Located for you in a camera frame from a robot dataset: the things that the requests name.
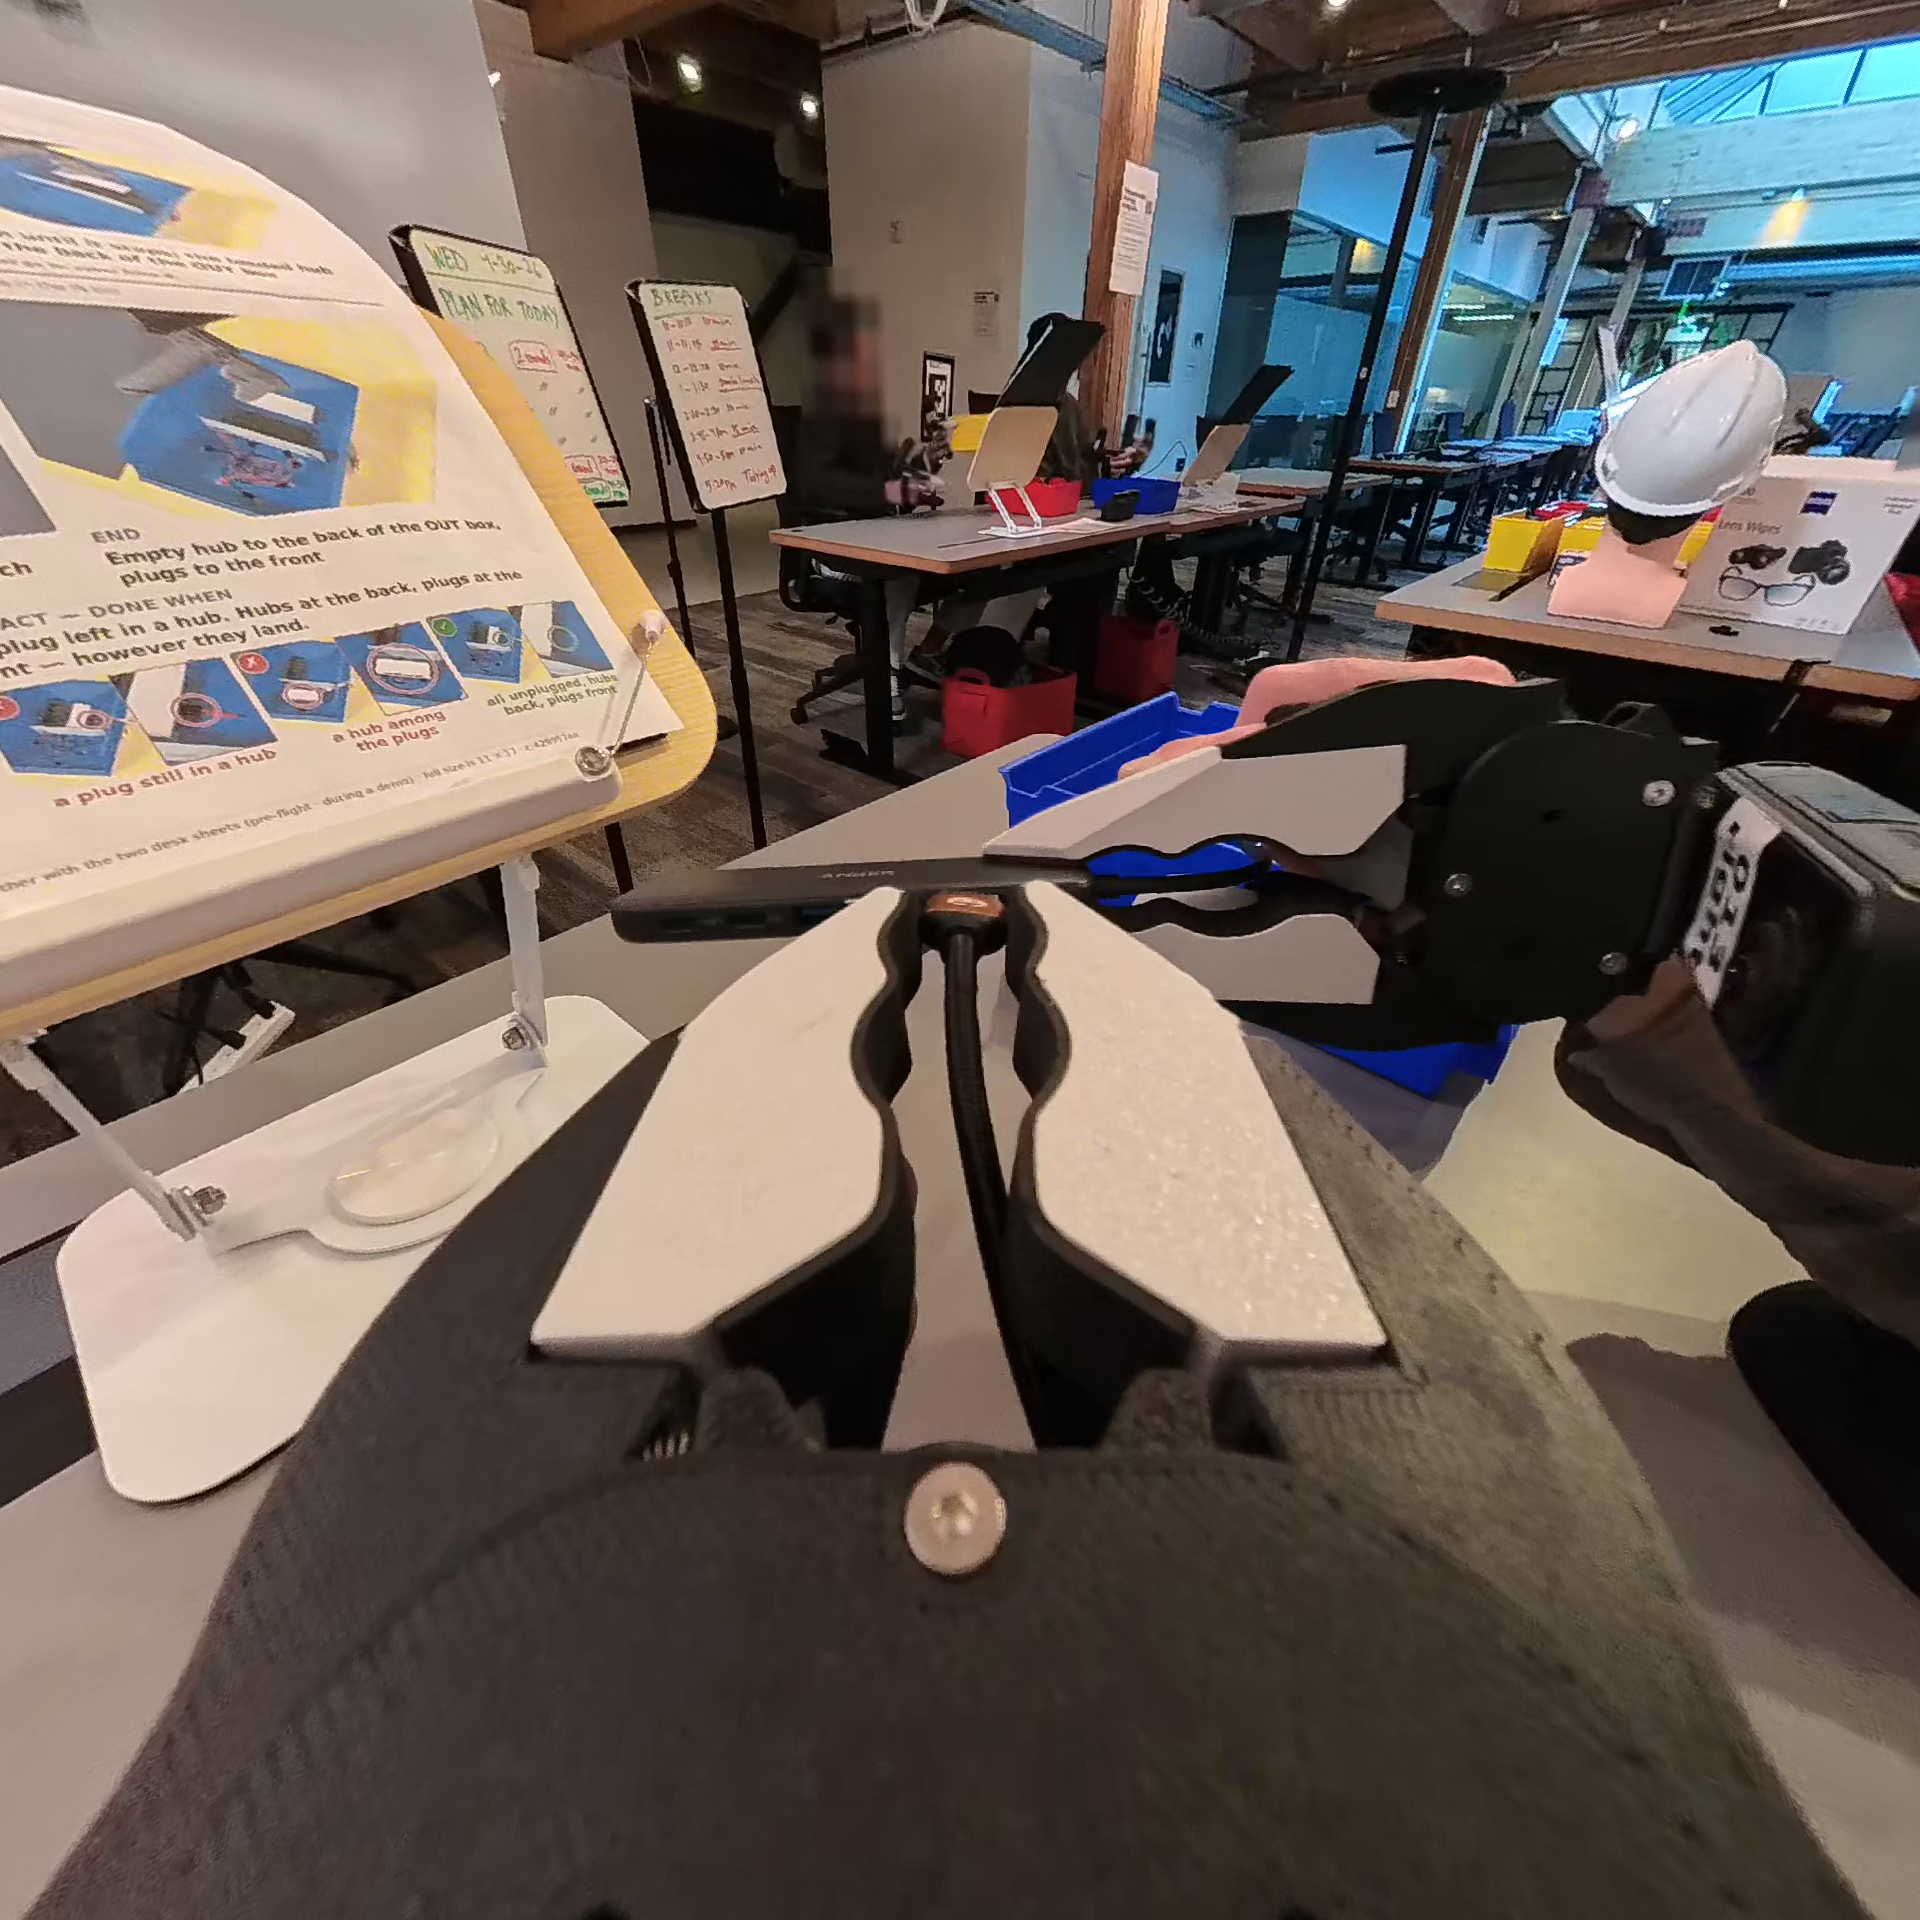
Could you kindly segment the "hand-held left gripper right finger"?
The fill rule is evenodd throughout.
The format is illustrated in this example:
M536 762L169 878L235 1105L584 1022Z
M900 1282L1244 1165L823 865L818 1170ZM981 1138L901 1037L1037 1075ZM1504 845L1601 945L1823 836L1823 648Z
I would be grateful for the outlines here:
M1006 902L1026 1094L1001 1332L1033 1438L1092 1448L1149 1375L1205 1416L1267 1369L1354 1370L1387 1332L1236 1016L1075 900Z

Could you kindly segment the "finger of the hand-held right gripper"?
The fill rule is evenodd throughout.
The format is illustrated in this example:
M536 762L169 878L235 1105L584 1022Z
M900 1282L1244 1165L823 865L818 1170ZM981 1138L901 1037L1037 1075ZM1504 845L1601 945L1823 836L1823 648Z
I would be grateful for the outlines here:
M1250 754L1244 741L1203 747L1043 808L987 841L981 856L1081 869L1124 856L1125 871L1095 887L1105 900L1132 905L1155 899L1142 859L1236 845L1258 871L1278 866L1371 905L1403 905L1411 832L1393 818L1405 800L1405 760L1402 744L1287 754Z
M1116 927L1217 1003L1370 1007L1380 955L1342 912L1254 887L1140 895Z

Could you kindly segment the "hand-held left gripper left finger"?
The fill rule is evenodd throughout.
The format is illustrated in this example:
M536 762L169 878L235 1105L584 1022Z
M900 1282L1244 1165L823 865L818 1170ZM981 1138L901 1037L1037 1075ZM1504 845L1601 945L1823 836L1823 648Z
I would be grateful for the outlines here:
M916 1321L919 911L872 888L671 1037L539 1309L539 1356L757 1370L831 1448L883 1443Z

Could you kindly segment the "blue plastic bin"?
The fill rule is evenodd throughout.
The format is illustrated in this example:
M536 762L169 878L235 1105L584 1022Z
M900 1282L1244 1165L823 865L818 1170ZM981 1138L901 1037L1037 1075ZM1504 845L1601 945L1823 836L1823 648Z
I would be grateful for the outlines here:
M1171 691L1101 719L999 770L1007 824L1019 826L1043 810L1108 788L1135 759L1169 744L1205 742L1236 723L1234 702L1188 706ZM1217 877L1250 862L1250 846L1234 841L1208 842L1177 856L1138 850L1087 856L1087 866L1098 877L1140 880ZM1514 1025L1505 1025L1485 1043L1454 1040L1396 1050L1354 1050L1319 1043L1315 1050L1350 1063L1393 1089L1432 1101L1455 1077L1489 1084L1517 1032Z

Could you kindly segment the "slim dark grey usb hub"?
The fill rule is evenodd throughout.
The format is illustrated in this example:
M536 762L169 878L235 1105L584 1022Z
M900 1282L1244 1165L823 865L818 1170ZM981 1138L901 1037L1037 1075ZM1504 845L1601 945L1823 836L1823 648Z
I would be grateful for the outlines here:
M1128 908L1250 891L1275 875L1275 862L1251 856L1236 856L1224 869L1169 875L1140 866L1099 873L1085 860L985 854L834 860L653 878L616 897L610 922L613 935L634 946L788 941L876 891L894 891L908 900L950 895L1001 900L1024 885L1048 882L1095 908Z

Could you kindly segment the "person's right forearm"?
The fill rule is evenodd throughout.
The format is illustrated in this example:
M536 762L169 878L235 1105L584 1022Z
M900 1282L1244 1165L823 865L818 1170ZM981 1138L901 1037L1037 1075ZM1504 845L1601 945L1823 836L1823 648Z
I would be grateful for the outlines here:
M1645 993L1567 1020L1551 1068L1588 1116L1708 1180L1812 1284L1918 1344L1916 1168L1823 1155L1775 1127L1683 962L1666 961Z

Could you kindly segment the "pink mannequin head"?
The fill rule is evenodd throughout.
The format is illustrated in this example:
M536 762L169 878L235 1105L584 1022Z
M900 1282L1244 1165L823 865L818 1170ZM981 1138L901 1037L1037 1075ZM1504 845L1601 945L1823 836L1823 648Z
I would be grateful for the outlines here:
M1592 546L1559 540L1547 585L1558 620L1657 631L1678 610L1691 562L1716 532L1717 510L1647 516L1609 500Z

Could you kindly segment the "row of office desks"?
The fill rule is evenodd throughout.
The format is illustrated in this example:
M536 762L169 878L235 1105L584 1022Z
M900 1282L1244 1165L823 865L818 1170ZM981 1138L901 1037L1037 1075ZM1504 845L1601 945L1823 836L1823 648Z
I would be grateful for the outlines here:
M1354 585L1429 572L1484 543L1504 515L1533 515L1581 499L1598 437L1511 437L1446 444L1425 454L1362 459L1345 472L1362 496Z

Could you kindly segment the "white printed carton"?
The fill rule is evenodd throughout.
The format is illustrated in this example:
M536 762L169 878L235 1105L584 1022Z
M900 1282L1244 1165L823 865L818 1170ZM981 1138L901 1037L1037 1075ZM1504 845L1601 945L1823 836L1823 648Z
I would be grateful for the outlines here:
M1916 520L1916 470L1879 459L1772 459L1717 510L1687 567L1678 608L1841 636Z

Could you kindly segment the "black whiteboard stand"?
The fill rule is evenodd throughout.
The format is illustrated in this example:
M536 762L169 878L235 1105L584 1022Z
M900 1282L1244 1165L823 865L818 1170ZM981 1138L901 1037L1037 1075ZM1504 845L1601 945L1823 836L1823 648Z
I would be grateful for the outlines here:
M743 648L731 538L730 538L726 510L719 506L710 509L708 526L711 532L716 579L717 579L719 603L722 603L728 669L730 669L730 691L731 691L731 720L733 720L735 744L740 752L740 777L742 777L742 788L745 794L747 828L752 836L752 848L756 852L762 852L768 848L770 836L766 830L764 793L762 793L762 779L759 779L754 693L752 693L750 669L747 669L747 659Z

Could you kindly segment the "black document stand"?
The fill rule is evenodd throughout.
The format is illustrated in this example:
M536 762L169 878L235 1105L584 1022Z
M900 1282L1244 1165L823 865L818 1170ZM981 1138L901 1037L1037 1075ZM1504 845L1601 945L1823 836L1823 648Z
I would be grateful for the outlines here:
M992 403L998 411L1055 411L1105 334L1104 324L1046 312L1028 328L1019 358Z

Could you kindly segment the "whiteboard with red underlines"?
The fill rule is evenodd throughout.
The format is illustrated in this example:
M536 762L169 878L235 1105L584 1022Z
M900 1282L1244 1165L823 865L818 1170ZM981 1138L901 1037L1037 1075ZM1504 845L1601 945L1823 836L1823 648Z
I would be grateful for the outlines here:
M779 500L788 472L740 288L636 279L625 298L691 505L722 515Z

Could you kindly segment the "wooden column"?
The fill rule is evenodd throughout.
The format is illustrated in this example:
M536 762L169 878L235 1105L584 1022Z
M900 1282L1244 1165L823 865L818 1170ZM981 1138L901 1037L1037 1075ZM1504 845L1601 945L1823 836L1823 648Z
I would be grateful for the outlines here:
M1169 2L1112 2L1108 11L1081 296L1081 319L1104 324L1105 334L1077 380L1081 411L1108 433L1124 425L1138 307L1108 288L1116 211L1124 163L1151 171L1167 16Z

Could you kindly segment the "black pole with round top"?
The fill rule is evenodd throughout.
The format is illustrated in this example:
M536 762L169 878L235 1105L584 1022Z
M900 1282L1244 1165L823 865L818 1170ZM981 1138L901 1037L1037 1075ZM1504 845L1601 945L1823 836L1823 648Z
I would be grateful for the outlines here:
M1366 317L1350 401L1331 438L1328 485L1315 509L1303 572L1294 594L1291 628L1282 657L1286 664L1299 660L1308 636L1314 599L1325 568L1331 545L1331 528L1345 489L1347 468L1351 467L1362 425L1368 415L1368 397L1380 358L1380 338L1405 254L1409 228L1417 212L1435 133L1451 117L1466 114L1469 111L1489 111L1501 99L1504 91L1505 75L1496 66L1440 64L1419 66L1390 78L1381 78L1366 95L1366 103L1373 111L1376 118L1387 124L1411 120L1411 133L1407 140L1403 186L1396 207L1390 239L1385 243L1371 307Z

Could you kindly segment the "whiteboard with green writing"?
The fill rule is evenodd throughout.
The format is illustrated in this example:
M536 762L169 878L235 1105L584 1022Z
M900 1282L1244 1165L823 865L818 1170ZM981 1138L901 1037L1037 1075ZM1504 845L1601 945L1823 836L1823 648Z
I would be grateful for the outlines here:
M390 231L422 311L467 334L511 380L601 512L631 502L625 465L564 293L533 253L405 223Z

